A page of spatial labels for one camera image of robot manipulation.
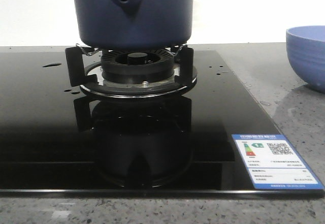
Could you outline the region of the light blue bowl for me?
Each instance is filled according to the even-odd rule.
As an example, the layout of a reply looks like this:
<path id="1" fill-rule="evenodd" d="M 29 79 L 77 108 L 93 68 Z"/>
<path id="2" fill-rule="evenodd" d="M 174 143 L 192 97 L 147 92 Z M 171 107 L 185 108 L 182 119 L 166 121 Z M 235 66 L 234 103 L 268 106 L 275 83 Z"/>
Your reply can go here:
<path id="1" fill-rule="evenodd" d="M 324 26 L 287 29 L 286 51 L 294 72 L 309 87 L 324 93 Z"/>

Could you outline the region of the dark blue cooking pot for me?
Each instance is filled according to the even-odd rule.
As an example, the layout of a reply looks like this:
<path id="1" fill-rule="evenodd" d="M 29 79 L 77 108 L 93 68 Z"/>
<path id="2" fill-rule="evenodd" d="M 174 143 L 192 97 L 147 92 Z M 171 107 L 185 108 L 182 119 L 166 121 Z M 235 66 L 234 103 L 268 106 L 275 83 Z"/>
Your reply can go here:
<path id="1" fill-rule="evenodd" d="M 105 49 L 146 50 L 186 43 L 193 0 L 74 0 L 81 41 Z"/>

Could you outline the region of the black pan support grate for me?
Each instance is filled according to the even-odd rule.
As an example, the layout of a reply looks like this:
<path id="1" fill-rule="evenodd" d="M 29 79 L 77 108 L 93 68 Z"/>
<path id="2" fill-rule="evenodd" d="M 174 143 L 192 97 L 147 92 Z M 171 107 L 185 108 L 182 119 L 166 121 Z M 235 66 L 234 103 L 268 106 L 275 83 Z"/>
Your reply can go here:
<path id="1" fill-rule="evenodd" d="M 108 81 L 102 76 L 101 60 L 84 66 L 82 56 L 96 54 L 94 48 L 80 45 L 67 48 L 65 53 L 70 84 L 96 97 L 121 99 L 155 98 L 192 89 L 197 82 L 197 71 L 193 65 L 194 50 L 186 45 L 164 50 L 174 57 L 174 73 L 171 77 L 157 82 L 124 84 Z"/>

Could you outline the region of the black glass gas cooktop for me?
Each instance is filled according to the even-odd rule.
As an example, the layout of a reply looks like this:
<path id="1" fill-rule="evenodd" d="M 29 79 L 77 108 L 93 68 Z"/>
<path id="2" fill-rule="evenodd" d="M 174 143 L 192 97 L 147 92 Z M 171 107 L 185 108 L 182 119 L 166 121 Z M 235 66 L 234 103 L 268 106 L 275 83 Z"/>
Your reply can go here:
<path id="1" fill-rule="evenodd" d="M 196 86 L 98 100 L 69 85 L 62 52 L 1 53 L 1 195 L 321 198 L 256 189 L 232 135 L 282 135 L 215 51 Z"/>

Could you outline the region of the blue energy label sticker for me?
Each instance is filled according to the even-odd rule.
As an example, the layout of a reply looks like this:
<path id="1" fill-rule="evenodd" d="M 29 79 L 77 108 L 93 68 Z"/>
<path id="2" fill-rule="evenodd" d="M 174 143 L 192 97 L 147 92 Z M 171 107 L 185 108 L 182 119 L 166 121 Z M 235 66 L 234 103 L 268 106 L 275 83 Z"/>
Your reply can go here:
<path id="1" fill-rule="evenodd" d="M 232 135 L 256 189 L 324 190 L 284 135 Z"/>

